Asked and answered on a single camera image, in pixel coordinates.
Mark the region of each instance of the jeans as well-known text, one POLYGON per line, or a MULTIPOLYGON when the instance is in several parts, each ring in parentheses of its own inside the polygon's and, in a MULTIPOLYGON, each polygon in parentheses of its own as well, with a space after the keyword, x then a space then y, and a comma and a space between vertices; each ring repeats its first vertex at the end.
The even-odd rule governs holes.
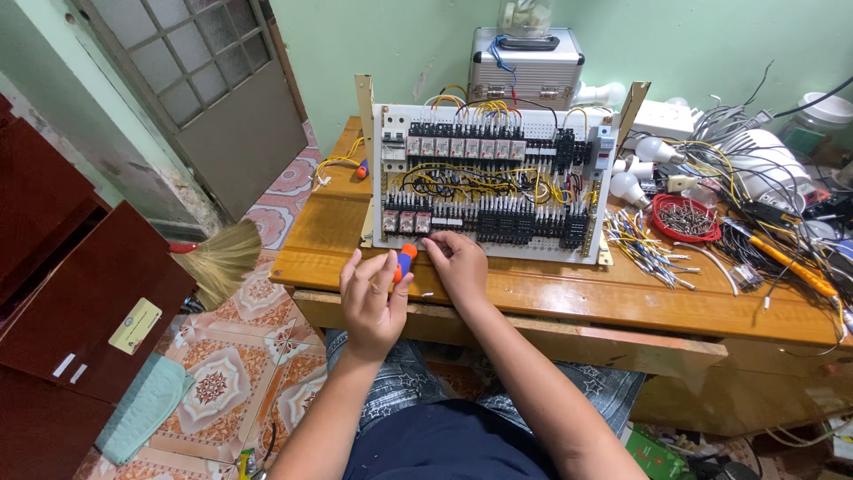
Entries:
MULTIPOLYGON (((345 331, 326 330, 326 359, 330 372, 340 357, 346 337, 345 331)), ((621 434, 645 374, 565 361, 555 361, 554 365, 586 395, 613 433, 621 434)), ((441 400, 447 400, 447 396, 421 357, 417 342, 398 340, 388 352, 370 388, 356 438, 392 413, 441 400)), ((477 403, 532 433, 500 380, 492 380, 477 403)))

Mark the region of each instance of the red bowl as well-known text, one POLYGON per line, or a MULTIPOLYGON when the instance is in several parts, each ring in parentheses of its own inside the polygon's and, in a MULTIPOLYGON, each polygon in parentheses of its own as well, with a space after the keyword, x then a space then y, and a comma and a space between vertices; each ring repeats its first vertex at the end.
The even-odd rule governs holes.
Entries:
POLYGON ((665 233, 667 236, 673 237, 673 238, 675 238, 675 240, 678 240, 679 242, 689 242, 689 243, 713 242, 714 240, 717 240, 720 238, 720 226, 716 223, 716 221, 714 222, 714 225, 711 228, 711 231, 709 231, 708 233, 706 233, 702 237, 691 237, 689 235, 684 235, 683 233, 678 233, 677 231, 672 230, 668 226, 664 225, 664 222, 658 217, 658 211, 660 210, 660 205, 662 205, 664 203, 673 203, 679 207, 686 207, 692 203, 693 208, 695 208, 697 211, 704 212, 705 215, 707 215, 709 219, 714 218, 714 212, 711 211, 705 205, 702 205, 701 203, 696 202, 695 200, 687 198, 685 196, 666 195, 666 194, 654 196, 654 199, 652 199, 652 221, 654 221, 654 224, 657 225, 658 228, 663 233, 665 233))

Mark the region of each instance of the electrical control panel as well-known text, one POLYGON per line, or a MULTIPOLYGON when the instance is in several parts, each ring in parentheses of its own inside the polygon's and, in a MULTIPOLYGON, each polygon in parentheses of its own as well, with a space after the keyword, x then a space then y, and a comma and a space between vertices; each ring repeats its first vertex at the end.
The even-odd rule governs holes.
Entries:
POLYGON ((374 108, 375 247, 450 230, 487 255, 597 262, 618 114, 374 108))

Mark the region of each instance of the straw broom head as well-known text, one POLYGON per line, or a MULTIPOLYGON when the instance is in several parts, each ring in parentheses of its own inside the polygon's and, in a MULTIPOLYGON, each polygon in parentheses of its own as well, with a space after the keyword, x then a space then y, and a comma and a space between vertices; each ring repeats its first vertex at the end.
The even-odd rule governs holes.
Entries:
POLYGON ((261 253, 261 236, 255 222, 245 219, 223 228, 187 254, 171 254, 195 281, 195 297, 210 312, 225 303, 255 269, 261 253))

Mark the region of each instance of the green box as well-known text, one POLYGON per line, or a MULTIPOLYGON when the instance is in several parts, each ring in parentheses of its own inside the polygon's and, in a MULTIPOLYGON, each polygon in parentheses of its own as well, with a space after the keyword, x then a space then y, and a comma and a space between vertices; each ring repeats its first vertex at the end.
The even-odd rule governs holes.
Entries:
POLYGON ((652 480, 675 480, 681 476, 686 462, 639 425, 629 422, 619 440, 652 480))

